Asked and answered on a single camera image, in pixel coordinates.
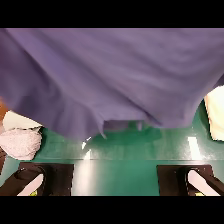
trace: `green surface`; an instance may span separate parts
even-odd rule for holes
[[[131,122],[127,130],[106,136],[91,138],[82,149],[82,142],[44,129],[42,146],[33,162],[74,163],[73,195],[158,195],[158,164],[209,163],[224,181],[224,142],[211,139],[204,103],[189,128],[137,131]],[[193,148],[189,137],[196,141]],[[18,165],[19,161],[6,159],[0,185]]]

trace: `folded cloth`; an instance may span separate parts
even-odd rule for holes
[[[41,134],[33,130],[14,129],[0,135],[0,147],[18,160],[32,160],[40,149]]]
[[[12,130],[14,128],[19,129],[31,129],[42,126],[41,124],[33,121],[27,117],[16,114],[13,111],[8,111],[3,119],[3,126],[5,131]]]
[[[204,99],[212,139],[224,141],[224,86],[215,88]]]

